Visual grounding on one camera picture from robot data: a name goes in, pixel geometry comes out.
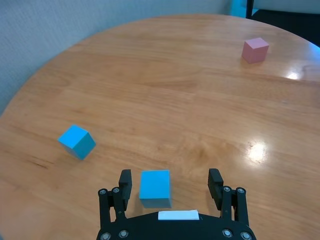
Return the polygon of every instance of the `wall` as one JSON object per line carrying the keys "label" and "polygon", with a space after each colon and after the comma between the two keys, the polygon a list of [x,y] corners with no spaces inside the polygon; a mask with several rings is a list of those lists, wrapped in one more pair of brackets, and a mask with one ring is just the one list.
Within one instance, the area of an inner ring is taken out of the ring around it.
{"label": "wall", "polygon": [[[247,11],[247,0],[233,0],[230,15],[235,17],[246,17]],[[253,9],[252,14],[254,14],[258,9]]]}
{"label": "wall", "polygon": [[172,14],[227,14],[231,0],[1,0],[0,114],[44,63],[123,23]]}
{"label": "wall", "polygon": [[[241,5],[246,7],[247,0],[242,0]],[[273,11],[320,14],[319,0],[254,0],[253,7]]]}

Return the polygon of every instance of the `teal object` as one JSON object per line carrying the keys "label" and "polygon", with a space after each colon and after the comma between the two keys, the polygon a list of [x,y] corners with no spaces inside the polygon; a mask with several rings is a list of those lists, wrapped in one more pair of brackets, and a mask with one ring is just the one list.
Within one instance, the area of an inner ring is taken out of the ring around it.
{"label": "teal object", "polygon": [[58,141],[68,153],[80,160],[85,159],[96,146],[90,133],[77,125],[72,125]]}
{"label": "teal object", "polygon": [[170,171],[142,171],[139,198],[147,209],[171,208]]}

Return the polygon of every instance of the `bolt head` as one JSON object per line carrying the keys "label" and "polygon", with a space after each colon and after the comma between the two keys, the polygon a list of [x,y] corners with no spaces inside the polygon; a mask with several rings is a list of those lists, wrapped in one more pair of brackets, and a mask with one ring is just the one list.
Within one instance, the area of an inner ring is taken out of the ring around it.
{"label": "bolt head", "polygon": [[251,240],[251,239],[252,239],[250,233],[247,233],[246,231],[243,231],[243,232],[241,233],[241,237],[242,237],[244,240]]}
{"label": "bolt head", "polygon": [[122,230],[119,232],[119,237],[122,239],[128,237],[128,235],[129,235],[129,232],[127,230]]}
{"label": "bolt head", "polygon": [[222,235],[227,237],[227,238],[231,238],[232,237],[232,232],[229,229],[223,229],[222,230]]}
{"label": "bolt head", "polygon": [[111,234],[108,232],[105,232],[104,234],[101,235],[101,240],[109,240],[111,238]]}

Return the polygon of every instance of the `wood grain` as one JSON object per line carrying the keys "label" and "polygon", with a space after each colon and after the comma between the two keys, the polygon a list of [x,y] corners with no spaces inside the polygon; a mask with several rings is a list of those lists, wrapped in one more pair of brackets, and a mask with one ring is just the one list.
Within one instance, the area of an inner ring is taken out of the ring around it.
{"label": "wood grain", "polygon": [[[244,41],[270,44],[262,63]],[[79,161],[57,138],[77,124],[94,151]],[[5,240],[87,240],[97,191],[132,169],[170,169],[173,209],[218,215],[209,168],[247,190],[257,239],[320,234],[320,49],[279,28],[222,15],[132,22],[71,47],[40,69],[0,119],[0,232]]]}

